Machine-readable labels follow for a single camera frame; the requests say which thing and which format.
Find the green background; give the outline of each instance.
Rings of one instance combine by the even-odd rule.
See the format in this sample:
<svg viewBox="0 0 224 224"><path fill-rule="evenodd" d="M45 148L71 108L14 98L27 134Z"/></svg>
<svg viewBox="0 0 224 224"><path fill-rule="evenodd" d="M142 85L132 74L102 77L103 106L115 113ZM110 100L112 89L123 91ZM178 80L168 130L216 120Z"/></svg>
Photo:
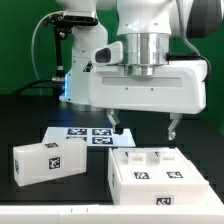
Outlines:
<svg viewBox="0 0 224 224"><path fill-rule="evenodd" d="M39 20L61 7L54 0L1 0L0 1L0 94L11 94L15 89L35 81L31 63L31 38ZM109 42L116 39L115 11L98 12L99 19L108 29ZM42 26L36 37L35 59L40 78L55 76L55 50L52 26ZM191 42L212 65L207 82L207 108L201 116L224 134L224 24L205 39ZM71 61L71 37L62 43L66 71ZM171 41L172 52L188 52L179 38ZM38 94L26 91L24 94Z"/></svg>

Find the blue light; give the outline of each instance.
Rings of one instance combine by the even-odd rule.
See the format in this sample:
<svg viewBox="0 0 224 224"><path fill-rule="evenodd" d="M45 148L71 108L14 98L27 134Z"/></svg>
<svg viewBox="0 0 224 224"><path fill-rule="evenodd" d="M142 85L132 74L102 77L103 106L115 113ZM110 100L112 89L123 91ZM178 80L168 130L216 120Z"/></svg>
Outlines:
<svg viewBox="0 0 224 224"><path fill-rule="evenodd" d="M67 98L67 94L68 94L68 74L65 75L65 85L64 85L64 88L65 88L65 92L64 92L64 97Z"/></svg>

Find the metal cylinder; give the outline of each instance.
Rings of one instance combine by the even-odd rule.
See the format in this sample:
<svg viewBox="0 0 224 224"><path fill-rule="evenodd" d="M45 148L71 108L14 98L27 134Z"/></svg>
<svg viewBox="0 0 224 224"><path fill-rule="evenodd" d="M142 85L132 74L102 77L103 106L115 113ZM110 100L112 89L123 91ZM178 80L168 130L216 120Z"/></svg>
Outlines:
<svg viewBox="0 0 224 224"><path fill-rule="evenodd" d="M167 64L169 34L124 34L118 36L123 44L123 61L126 75L153 75L157 65Z"/></svg>

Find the white cube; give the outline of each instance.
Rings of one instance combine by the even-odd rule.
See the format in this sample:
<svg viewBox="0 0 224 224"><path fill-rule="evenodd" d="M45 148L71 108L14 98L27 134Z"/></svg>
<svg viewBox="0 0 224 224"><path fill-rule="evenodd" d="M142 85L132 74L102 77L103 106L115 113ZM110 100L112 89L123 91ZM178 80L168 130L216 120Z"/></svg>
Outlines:
<svg viewBox="0 0 224 224"><path fill-rule="evenodd" d="M14 147L13 155L19 186L86 172L87 145L78 138Z"/></svg>
<svg viewBox="0 0 224 224"><path fill-rule="evenodd" d="M110 149L108 181L115 205L207 203L208 181L177 148Z"/></svg>

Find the black table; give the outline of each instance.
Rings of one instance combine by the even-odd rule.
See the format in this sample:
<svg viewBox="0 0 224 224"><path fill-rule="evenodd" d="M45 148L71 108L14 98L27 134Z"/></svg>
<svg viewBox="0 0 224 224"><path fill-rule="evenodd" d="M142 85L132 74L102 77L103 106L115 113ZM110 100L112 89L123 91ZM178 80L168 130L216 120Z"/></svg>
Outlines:
<svg viewBox="0 0 224 224"><path fill-rule="evenodd" d="M40 143L47 127L111 127L105 111L78 112L60 107L52 97L0 96L0 204L112 204L107 182L107 147L88 147L87 173L18 187L13 177L13 147ZM224 136L199 116L185 115L175 141L165 130L169 114L121 111L137 147L178 147L224 195Z"/></svg>

